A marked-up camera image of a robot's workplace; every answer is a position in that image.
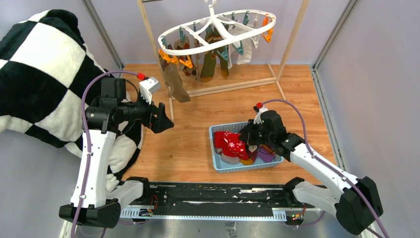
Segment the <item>purple orange striped sock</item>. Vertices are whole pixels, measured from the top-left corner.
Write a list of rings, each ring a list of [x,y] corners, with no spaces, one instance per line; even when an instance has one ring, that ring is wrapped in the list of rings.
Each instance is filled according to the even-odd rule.
[[[255,160],[253,158],[248,158],[248,159],[240,159],[240,163],[244,166],[250,166],[253,165],[255,163]]]
[[[271,147],[267,145],[260,145],[257,151],[257,157],[265,163],[270,163],[275,158],[275,153]]]

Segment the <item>red snowflake sock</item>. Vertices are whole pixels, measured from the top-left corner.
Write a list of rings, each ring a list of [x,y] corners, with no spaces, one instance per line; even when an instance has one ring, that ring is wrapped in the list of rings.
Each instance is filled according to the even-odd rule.
[[[222,147],[222,152],[228,157],[237,157],[240,160],[248,160],[249,156],[247,153],[247,147],[245,142],[239,139],[239,133],[233,133],[226,131],[223,133],[222,139],[224,145]]]

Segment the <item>light blue plastic basket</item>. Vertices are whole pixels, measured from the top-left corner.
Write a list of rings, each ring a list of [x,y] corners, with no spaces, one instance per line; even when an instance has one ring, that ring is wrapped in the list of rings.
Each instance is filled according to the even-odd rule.
[[[213,161],[213,166],[215,170],[217,170],[217,172],[228,173],[228,172],[237,172],[237,171],[245,171],[245,170],[253,170],[253,169],[270,168],[270,167],[275,167],[284,161],[283,157],[275,155],[275,158],[272,162],[265,163],[260,158],[257,157],[257,151],[258,151],[259,146],[251,149],[250,145],[246,144],[249,158],[253,158],[255,160],[255,163],[253,165],[244,166],[241,163],[231,165],[231,164],[227,164],[223,162],[220,159],[220,155],[222,154],[221,149],[215,148],[214,133],[217,131],[230,131],[233,133],[239,133],[239,131],[246,125],[246,123],[247,122],[245,121],[245,122],[212,125],[209,127],[212,161]]]

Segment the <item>grey striped sock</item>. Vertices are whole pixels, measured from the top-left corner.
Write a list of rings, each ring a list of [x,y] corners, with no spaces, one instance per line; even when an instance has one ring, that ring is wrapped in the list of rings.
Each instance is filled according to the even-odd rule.
[[[227,164],[231,164],[231,165],[240,163],[240,158],[238,158],[238,157],[232,157],[232,156],[227,156],[225,154],[221,154],[220,155],[220,159],[223,162],[225,162]]]

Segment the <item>argyle brown sock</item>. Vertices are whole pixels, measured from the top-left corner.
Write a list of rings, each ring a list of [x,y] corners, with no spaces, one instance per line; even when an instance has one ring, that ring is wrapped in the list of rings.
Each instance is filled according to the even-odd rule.
[[[188,37],[186,37],[184,40],[179,39],[174,42],[174,47],[176,50],[187,50],[190,49],[190,40]],[[184,56],[178,56],[178,59],[180,61],[186,62],[188,65],[191,65],[190,67],[187,65],[184,65],[180,63],[179,70],[181,70],[185,76],[194,77],[196,81],[200,81],[200,75],[198,72],[198,66],[197,63],[193,61],[193,57],[191,55],[184,55]]]

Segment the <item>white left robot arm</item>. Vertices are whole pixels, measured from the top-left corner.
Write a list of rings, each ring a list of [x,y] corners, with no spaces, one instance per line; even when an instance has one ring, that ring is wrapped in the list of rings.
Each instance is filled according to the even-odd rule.
[[[121,211],[131,202],[148,204],[152,198],[148,179],[131,178],[112,192],[106,190],[106,175],[111,149],[123,122],[140,122],[153,133],[173,128],[165,113],[165,105],[155,105],[152,94],[160,88],[154,77],[139,82],[135,102],[125,102],[123,78],[101,80],[101,94],[82,112],[84,130],[81,166],[75,190],[69,204],[62,205],[59,217],[80,226],[114,228]]]

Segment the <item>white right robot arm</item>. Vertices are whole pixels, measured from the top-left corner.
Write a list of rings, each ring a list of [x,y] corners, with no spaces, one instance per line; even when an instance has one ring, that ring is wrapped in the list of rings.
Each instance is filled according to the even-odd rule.
[[[359,178],[322,157],[303,137],[288,132],[276,111],[260,109],[240,130],[239,139],[248,145],[270,147],[276,155],[303,168],[324,185],[315,186],[299,177],[290,180],[283,192],[287,206],[312,205],[333,215],[354,235],[361,234],[383,215],[377,186],[371,178]]]

